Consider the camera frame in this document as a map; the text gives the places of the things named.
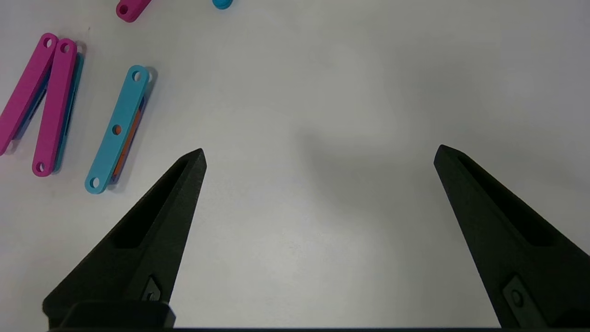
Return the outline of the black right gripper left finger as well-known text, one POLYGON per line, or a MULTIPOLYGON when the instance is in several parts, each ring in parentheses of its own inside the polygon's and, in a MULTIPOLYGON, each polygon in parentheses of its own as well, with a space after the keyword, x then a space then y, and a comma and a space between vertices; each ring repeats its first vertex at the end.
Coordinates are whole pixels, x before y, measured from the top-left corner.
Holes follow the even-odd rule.
POLYGON ((49 319, 63 319, 87 301, 146 299, 150 282, 168 302, 204 181, 202 149, 179 158, 42 303, 49 319))

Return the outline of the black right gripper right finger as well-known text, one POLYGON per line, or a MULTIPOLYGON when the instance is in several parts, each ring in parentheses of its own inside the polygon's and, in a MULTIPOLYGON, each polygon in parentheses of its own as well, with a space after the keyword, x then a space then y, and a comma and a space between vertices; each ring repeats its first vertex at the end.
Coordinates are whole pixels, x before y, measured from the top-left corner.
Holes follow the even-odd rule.
POLYGON ((589 328, 589 255, 465 153, 433 164, 500 325, 589 328))

